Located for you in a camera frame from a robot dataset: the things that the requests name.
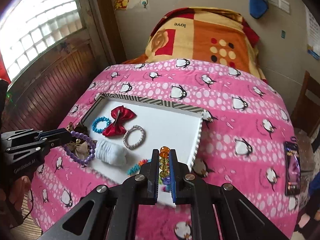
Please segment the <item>white wall hook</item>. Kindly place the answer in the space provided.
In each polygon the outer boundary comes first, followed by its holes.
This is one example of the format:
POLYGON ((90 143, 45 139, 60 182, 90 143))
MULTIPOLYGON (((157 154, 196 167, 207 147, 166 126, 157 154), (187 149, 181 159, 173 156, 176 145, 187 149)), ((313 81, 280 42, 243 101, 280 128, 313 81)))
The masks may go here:
POLYGON ((140 0, 140 3, 144 9, 148 8, 148 4, 149 4, 148 0, 140 0))

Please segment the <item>wooden chair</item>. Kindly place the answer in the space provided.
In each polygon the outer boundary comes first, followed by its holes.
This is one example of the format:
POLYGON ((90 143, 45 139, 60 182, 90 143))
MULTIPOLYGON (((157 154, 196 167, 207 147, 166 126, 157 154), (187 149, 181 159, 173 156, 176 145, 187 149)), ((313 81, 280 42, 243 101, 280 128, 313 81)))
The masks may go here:
POLYGON ((302 88, 290 116, 294 128, 299 128, 310 137, 319 126, 319 105, 307 97, 310 91, 319 98, 319 83, 305 71, 302 88))

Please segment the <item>wall calendar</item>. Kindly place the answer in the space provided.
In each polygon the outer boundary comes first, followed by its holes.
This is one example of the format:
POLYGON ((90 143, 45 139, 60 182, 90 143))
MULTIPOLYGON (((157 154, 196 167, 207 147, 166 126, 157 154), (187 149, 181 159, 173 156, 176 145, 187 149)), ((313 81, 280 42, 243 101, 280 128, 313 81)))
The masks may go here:
POLYGON ((319 24, 311 11, 305 6, 306 12, 306 31, 307 31, 307 51, 316 60, 320 57, 320 32, 319 24))

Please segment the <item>red satin bow clip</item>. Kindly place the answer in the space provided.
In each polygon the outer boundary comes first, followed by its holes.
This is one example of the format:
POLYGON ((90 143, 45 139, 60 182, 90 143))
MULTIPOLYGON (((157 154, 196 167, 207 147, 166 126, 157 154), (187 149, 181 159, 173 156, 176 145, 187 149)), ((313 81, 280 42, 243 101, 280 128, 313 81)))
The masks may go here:
POLYGON ((114 121, 103 130, 103 136, 115 137, 124 135, 126 129, 124 123, 136 117, 136 114, 124 106, 118 106, 111 111, 114 121))

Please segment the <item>black purple phone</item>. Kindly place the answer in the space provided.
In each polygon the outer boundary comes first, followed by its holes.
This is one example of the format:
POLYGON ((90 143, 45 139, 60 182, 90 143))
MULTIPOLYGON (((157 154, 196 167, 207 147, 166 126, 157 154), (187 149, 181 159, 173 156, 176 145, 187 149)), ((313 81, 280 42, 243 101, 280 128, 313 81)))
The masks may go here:
POLYGON ((298 145, 289 141, 284 142, 286 185, 285 195, 300 194, 300 155, 298 145))

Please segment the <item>light blue fluffy scrunchie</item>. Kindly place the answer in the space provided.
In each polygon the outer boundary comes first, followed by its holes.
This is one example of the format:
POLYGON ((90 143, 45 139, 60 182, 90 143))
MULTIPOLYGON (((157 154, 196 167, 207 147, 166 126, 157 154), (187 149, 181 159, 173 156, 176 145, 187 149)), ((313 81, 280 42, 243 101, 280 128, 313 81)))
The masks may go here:
POLYGON ((108 140, 97 141, 95 149, 96 158, 112 166, 124 166, 127 164, 125 147, 108 140))

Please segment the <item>pink penguin bedspread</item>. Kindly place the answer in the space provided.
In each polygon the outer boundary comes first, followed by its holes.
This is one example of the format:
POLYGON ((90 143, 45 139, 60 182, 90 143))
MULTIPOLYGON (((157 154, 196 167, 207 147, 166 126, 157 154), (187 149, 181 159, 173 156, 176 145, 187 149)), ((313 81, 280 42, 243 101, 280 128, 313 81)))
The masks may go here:
MULTIPOLYGON (((285 196, 284 141, 293 127, 281 96, 259 78, 233 67, 191 60, 107 67, 75 103, 60 127, 80 119, 102 93, 168 100, 204 109, 194 172, 210 184, 233 184, 287 237, 298 197, 285 196)), ((48 230, 80 197, 109 177, 80 167, 60 147, 51 150, 32 181, 31 217, 48 230)), ((191 239, 190 209, 141 206, 136 239, 191 239)))

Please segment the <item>striped white jewelry tray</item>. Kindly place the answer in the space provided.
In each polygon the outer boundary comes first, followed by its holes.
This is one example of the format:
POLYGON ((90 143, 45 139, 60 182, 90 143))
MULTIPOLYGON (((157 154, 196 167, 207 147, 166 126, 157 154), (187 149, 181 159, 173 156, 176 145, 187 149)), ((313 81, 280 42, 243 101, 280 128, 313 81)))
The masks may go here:
POLYGON ((203 109, 160 99, 104 93, 81 118, 80 124, 88 128, 92 139, 104 139, 103 135, 92 131, 93 121, 102 116, 110 118, 112 109, 118 106, 124 106, 136 114, 124 127, 141 126, 146 132, 145 140, 136 149, 128 150, 127 163, 123 167, 94 160, 91 168, 121 184, 128 178, 127 172, 131 167, 142 159, 150 159, 152 151, 163 146, 174 149, 178 161, 192 168, 200 144, 203 109))

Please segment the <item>leopard print bow hair clip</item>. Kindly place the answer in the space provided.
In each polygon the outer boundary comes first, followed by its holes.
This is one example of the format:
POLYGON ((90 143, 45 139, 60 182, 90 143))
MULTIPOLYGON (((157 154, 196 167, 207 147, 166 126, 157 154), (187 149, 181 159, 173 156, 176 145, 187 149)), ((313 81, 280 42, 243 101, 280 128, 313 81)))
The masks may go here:
POLYGON ((84 125, 74 126, 70 122, 66 129, 71 133, 72 138, 63 149, 74 162, 87 166, 95 158, 97 141, 88 136, 88 128, 84 125))

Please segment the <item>orange yellow folded blanket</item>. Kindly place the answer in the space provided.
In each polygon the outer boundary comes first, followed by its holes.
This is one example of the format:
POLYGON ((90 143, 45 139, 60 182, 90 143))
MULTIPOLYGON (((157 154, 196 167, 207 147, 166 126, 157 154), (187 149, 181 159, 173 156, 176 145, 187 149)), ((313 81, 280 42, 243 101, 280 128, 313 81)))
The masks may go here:
POLYGON ((157 23, 145 52, 126 63, 200 60, 229 66, 265 81, 258 60, 259 39, 238 12, 207 7, 179 8, 157 23))

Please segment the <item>window with glass blocks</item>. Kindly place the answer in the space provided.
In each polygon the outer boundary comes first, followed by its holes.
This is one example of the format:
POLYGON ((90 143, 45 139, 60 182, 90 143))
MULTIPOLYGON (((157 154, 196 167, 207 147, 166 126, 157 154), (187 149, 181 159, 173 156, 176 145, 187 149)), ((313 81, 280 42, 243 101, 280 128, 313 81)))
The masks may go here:
POLYGON ((81 28, 77 0, 17 0, 1 19, 1 55, 9 79, 81 28))

